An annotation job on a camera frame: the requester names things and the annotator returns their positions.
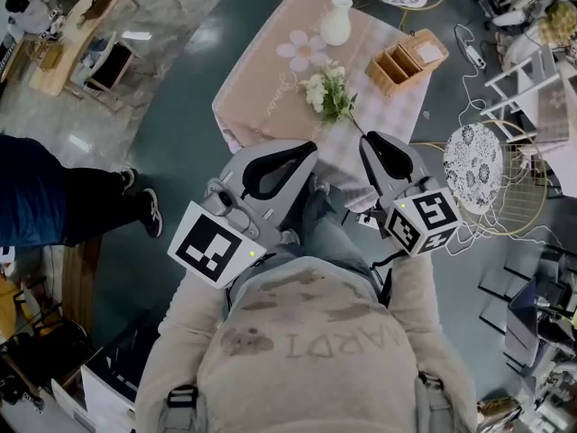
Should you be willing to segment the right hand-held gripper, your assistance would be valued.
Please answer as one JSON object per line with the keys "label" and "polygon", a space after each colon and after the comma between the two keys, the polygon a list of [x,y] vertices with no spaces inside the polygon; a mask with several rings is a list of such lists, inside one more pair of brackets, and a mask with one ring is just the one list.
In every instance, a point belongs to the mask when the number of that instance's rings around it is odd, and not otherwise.
{"label": "right hand-held gripper", "polygon": [[462,218],[451,191],[435,178],[416,179],[418,154],[392,135],[370,131],[359,151],[369,183],[378,195],[377,224],[403,253],[418,256],[452,239]]}

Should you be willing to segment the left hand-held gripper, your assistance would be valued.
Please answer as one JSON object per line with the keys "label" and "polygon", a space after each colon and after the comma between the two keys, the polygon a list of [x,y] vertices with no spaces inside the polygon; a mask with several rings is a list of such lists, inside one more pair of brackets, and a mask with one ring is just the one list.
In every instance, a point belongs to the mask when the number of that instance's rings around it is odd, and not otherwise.
{"label": "left hand-held gripper", "polygon": [[317,162],[311,141],[271,140],[244,147],[202,202],[191,201],[168,255],[220,290],[278,244],[280,226]]}

